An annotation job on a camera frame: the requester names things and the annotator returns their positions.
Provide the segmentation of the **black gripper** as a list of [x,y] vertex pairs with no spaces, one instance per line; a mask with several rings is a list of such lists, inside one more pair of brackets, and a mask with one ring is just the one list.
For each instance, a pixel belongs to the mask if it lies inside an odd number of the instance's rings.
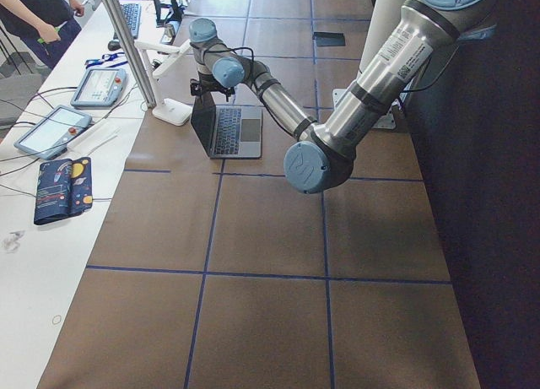
[[235,88],[226,88],[218,82],[204,82],[194,78],[190,79],[191,96],[202,97],[206,93],[213,92],[219,92],[225,96],[226,100],[229,100],[230,97],[235,94]]

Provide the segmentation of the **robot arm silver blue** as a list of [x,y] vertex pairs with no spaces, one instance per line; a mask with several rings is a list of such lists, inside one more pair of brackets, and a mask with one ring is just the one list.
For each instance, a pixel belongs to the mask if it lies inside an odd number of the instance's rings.
[[192,94],[201,99],[207,92],[225,94],[246,85],[297,141],[283,159],[288,182],[303,193],[322,192],[350,177],[357,145],[434,51],[495,27],[490,16],[496,2],[404,0],[399,24],[322,124],[303,111],[265,64],[228,48],[212,20],[195,19],[189,30],[199,78],[192,81]]

